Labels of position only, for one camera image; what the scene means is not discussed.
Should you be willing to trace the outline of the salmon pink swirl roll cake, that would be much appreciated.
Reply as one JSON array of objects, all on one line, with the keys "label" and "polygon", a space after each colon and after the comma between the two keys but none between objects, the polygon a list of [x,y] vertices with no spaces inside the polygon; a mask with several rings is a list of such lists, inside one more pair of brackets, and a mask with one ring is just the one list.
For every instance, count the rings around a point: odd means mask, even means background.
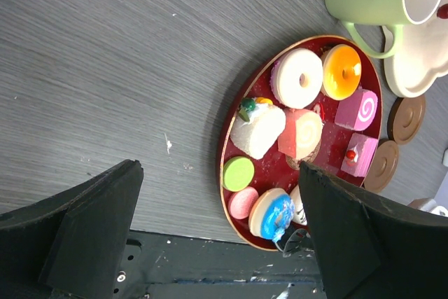
[{"label": "salmon pink swirl roll cake", "polygon": [[295,159],[307,157],[318,145],[323,131],[319,114],[308,109],[284,109],[286,126],[277,139],[279,152]]}]

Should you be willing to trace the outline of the magenta swirl roll cake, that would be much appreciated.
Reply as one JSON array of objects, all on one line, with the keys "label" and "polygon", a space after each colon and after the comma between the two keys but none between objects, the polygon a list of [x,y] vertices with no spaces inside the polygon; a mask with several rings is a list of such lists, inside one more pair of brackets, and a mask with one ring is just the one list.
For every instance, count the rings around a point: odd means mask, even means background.
[{"label": "magenta swirl roll cake", "polygon": [[366,130],[375,118],[378,97],[371,90],[357,89],[339,102],[334,123],[352,131]]}]

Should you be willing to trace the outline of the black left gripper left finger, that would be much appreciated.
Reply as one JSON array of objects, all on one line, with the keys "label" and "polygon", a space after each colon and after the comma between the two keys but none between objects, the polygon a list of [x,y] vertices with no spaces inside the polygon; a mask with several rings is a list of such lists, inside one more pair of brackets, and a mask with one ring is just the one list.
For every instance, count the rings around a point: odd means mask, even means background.
[{"label": "black left gripper left finger", "polygon": [[124,160],[1,215],[2,298],[112,298],[144,179]]}]

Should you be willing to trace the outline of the white cream cake slice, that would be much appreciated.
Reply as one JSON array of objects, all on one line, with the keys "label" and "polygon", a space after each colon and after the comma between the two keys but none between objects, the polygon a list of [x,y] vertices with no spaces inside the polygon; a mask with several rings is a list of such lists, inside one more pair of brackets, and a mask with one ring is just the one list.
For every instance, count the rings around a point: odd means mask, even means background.
[{"label": "white cream cake slice", "polygon": [[230,140],[242,152],[260,160],[285,130],[286,114],[266,97],[245,97],[230,131]]}]

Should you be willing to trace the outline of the metal serving tongs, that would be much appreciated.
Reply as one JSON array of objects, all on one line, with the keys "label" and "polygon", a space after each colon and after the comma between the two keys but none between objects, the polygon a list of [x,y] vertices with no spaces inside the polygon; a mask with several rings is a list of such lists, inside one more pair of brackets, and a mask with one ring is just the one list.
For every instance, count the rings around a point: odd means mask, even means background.
[{"label": "metal serving tongs", "polygon": [[301,251],[314,252],[314,245],[312,243],[311,236],[304,228],[300,228],[292,232],[285,241],[281,250],[284,258],[288,258],[294,253]]}]

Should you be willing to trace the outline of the pink layered cake slice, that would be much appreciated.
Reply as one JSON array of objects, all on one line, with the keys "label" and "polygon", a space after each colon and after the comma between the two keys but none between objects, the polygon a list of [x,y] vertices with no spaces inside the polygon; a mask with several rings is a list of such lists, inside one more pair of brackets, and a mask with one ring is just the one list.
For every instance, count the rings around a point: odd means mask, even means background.
[{"label": "pink layered cake slice", "polygon": [[353,133],[342,161],[341,170],[354,177],[366,177],[378,139]]}]

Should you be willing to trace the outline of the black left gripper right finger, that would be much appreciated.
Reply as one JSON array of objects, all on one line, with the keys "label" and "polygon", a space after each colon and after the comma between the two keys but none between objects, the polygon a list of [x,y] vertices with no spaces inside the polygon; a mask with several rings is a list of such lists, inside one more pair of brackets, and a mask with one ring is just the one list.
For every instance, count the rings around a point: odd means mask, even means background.
[{"label": "black left gripper right finger", "polygon": [[328,298],[447,297],[447,218],[308,162],[298,183]]}]

